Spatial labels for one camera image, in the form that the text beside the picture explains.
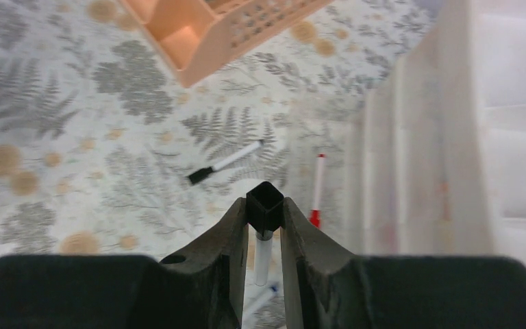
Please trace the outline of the blue cap marker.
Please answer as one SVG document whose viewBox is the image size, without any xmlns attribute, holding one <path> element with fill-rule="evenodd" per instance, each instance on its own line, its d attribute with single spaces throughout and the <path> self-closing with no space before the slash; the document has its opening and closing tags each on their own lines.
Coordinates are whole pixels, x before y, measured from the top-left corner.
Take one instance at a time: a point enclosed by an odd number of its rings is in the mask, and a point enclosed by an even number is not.
<svg viewBox="0 0 526 329">
<path fill-rule="evenodd" d="M 274 297 L 279 295 L 280 282 L 271 282 L 260 287 L 259 293 L 247 304 L 243 311 L 242 328 L 249 328 L 255 319 L 255 314 Z"/>
</svg>

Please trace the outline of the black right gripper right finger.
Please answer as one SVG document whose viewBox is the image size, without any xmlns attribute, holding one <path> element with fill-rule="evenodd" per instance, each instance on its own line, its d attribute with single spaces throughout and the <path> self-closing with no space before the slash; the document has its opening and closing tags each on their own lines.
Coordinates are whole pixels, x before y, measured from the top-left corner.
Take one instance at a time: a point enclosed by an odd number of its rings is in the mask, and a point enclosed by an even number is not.
<svg viewBox="0 0 526 329">
<path fill-rule="evenodd" d="M 502 256 L 356 255 L 283 200 L 288 328 L 526 328 L 526 267 Z"/>
</svg>

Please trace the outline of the black cap whiteboard marker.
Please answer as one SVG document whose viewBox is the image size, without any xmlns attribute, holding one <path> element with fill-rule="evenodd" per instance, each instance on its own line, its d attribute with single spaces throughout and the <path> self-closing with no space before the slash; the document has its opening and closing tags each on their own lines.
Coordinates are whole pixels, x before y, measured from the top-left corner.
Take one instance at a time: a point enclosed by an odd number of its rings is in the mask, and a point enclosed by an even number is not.
<svg viewBox="0 0 526 329">
<path fill-rule="evenodd" d="M 254 141 L 251 144 L 238 150 L 237 152 L 211 165 L 210 167 L 204 167 L 204 168 L 201 168 L 195 171 L 194 173 L 191 173 L 190 175 L 187 176 L 187 178 L 192 185 L 198 184 L 204 181 L 206 178 L 208 178 L 213 173 L 219 172 L 220 170 L 229 166 L 233 162 L 236 162 L 244 158 L 245 156 L 248 156 L 249 154 L 253 153 L 254 151 L 258 150 L 264 144 L 265 142 L 262 139 Z"/>
</svg>

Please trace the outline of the black cap marker group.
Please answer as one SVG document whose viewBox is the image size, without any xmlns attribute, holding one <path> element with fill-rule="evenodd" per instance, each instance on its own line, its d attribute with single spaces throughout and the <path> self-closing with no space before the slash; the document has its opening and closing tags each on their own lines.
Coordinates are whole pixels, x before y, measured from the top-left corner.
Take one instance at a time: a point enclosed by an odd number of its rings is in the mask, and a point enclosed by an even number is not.
<svg viewBox="0 0 526 329">
<path fill-rule="evenodd" d="M 272 258 L 273 235 L 281 225 L 283 194 L 268 182 L 262 182 L 247 193 L 246 216 L 255 230 L 255 284 L 264 286 L 268 281 Z"/>
</svg>

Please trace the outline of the red cap marker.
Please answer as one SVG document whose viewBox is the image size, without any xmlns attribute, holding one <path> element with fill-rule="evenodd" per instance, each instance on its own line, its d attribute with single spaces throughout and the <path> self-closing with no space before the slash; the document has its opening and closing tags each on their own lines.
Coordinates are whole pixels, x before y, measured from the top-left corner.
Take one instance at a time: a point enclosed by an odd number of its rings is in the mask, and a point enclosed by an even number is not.
<svg viewBox="0 0 526 329">
<path fill-rule="evenodd" d="M 325 154 L 318 154 L 316 157 L 316 171 L 313 183 L 313 198 L 310 211 L 310 223 L 316 228 L 321 227 L 321 198 L 323 192 L 323 177 L 325 171 Z"/>
</svg>

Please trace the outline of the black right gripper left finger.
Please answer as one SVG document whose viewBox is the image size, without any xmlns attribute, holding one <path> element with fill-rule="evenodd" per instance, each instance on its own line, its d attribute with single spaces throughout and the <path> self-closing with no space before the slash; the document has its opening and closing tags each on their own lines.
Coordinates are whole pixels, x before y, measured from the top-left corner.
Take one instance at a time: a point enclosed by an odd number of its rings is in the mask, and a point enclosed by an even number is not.
<svg viewBox="0 0 526 329">
<path fill-rule="evenodd" d="M 0 328 L 239 328 L 246 201 L 162 260 L 142 254 L 0 258 Z"/>
</svg>

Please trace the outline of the white plastic drawer unit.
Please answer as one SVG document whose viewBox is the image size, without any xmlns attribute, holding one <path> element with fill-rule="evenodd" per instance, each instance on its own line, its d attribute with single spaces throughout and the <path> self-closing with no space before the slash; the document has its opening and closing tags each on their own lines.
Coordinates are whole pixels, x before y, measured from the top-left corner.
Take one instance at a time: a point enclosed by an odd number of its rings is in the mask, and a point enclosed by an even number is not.
<svg viewBox="0 0 526 329">
<path fill-rule="evenodd" d="M 445 1 L 348 123 L 345 248 L 526 266 L 526 1 Z"/>
</svg>

